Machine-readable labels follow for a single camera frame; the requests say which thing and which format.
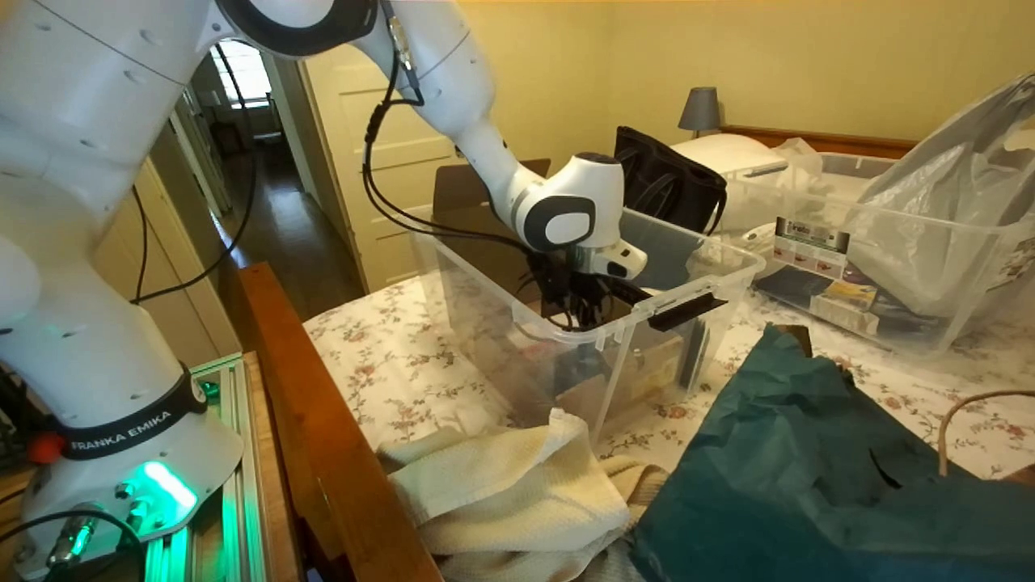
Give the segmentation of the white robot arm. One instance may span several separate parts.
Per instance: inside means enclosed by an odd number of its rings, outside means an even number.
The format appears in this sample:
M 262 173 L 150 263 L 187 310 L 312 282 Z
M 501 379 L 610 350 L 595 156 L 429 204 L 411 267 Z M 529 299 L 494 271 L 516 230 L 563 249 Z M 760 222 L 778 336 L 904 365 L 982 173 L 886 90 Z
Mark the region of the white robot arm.
M 175 102 L 222 39 L 290 60 L 355 47 L 389 96 L 461 153 L 519 249 L 623 282 L 645 270 L 619 236 L 615 162 L 575 156 L 541 178 L 504 145 L 451 0 L 3 0 L 0 358 L 63 439 L 21 505 L 27 582 L 185 531 L 241 458 L 150 315 L 94 267 Z

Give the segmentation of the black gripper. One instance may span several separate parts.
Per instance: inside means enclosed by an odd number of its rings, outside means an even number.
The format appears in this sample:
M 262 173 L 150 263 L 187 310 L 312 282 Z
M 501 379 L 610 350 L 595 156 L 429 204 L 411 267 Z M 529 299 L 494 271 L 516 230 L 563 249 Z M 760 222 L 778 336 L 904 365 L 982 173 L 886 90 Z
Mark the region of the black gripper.
M 575 271 L 564 256 L 533 256 L 529 277 L 541 296 L 541 315 L 559 331 L 595 331 L 619 316 L 610 282 Z

